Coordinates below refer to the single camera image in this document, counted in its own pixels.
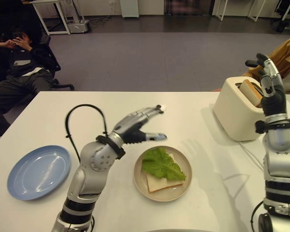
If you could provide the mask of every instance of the beige plate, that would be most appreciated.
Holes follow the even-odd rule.
[[[176,163],[178,163],[180,169],[186,175],[186,180],[184,184],[182,186],[177,186],[174,188],[167,188],[167,189],[159,190],[157,192],[150,193],[148,191],[148,186],[147,186],[146,172],[142,170],[142,160],[143,160],[144,153],[146,151],[143,152],[143,154],[141,154],[141,156],[138,158],[134,166],[134,173],[133,173],[134,183],[142,194],[144,194],[146,197],[154,201],[158,201],[158,202],[173,201],[179,198],[180,196],[182,196],[187,191],[191,183],[191,178],[192,178],[191,166],[187,158],[175,148],[172,148],[169,146],[156,146],[156,147],[150,148],[149,150],[155,149],[157,147],[164,148],[168,154],[173,154],[174,160],[176,161]]]

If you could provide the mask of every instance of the desk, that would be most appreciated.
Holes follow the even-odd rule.
[[[43,25],[46,33],[47,33],[47,35],[52,35],[52,34],[70,34],[70,30],[68,28],[66,18],[64,16],[64,13],[63,13],[62,8],[61,8],[61,4],[60,4],[61,1],[62,0],[35,0],[35,1],[31,1],[30,2],[30,4],[33,5],[33,7],[34,7],[34,9],[35,9],[35,11],[36,11],[41,23],[42,23],[42,25]],[[36,4],[41,4],[41,3],[53,3],[54,5],[56,5],[57,10],[59,12],[59,15],[61,17],[62,23],[63,23],[63,25],[64,25],[66,30],[64,30],[64,31],[48,31],[47,26],[44,23],[44,20],[43,20],[41,14],[39,13],[38,8],[36,7]]]
[[[263,0],[263,2],[261,4],[261,7],[258,10],[257,16],[256,17],[253,17],[253,16],[251,16],[251,12],[252,12],[252,10],[253,10],[253,8],[255,6],[255,2],[256,2],[256,0],[253,0],[252,5],[250,7],[250,10],[249,10],[249,13],[248,13],[247,17],[256,22],[258,20],[259,16],[260,16],[260,14],[261,14],[261,11],[262,11],[262,9],[263,9],[263,7],[265,5],[266,0]],[[219,15],[220,3],[221,3],[221,0],[219,0],[219,2],[218,2],[218,7],[217,7],[217,10],[216,10],[216,15],[215,16],[222,21],[223,20],[223,17],[224,17],[224,14],[226,12],[228,0],[225,0],[225,2],[224,2],[222,15]]]
[[[163,132],[167,141],[125,145],[126,155],[111,168],[96,203],[95,232],[145,232],[154,229],[198,229],[209,232],[248,232],[250,215],[264,197],[263,173],[239,144],[225,134],[213,115],[217,92],[40,92],[0,138],[0,232],[49,232],[66,198],[78,167],[65,138],[64,119],[82,103],[100,107],[108,130],[126,114],[146,106],[167,105],[143,131]],[[290,115],[290,102],[287,104]],[[102,133],[101,116],[79,108],[70,118],[77,148]],[[6,188],[9,172],[26,153],[45,145],[65,147],[72,158],[67,180],[49,195],[34,201],[12,198]],[[189,160],[193,178],[188,191],[168,203],[154,202],[138,192],[132,173],[146,149],[168,145]],[[259,160],[261,138],[244,145]]]

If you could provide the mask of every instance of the green lettuce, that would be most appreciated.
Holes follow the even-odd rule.
[[[165,149],[156,148],[144,154],[142,169],[157,178],[168,180],[186,180],[186,175],[180,170],[177,163],[174,163]]]

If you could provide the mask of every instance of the robot finger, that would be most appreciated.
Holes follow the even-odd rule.
[[[162,133],[146,133],[145,137],[146,141],[161,141],[167,139],[167,136]]]

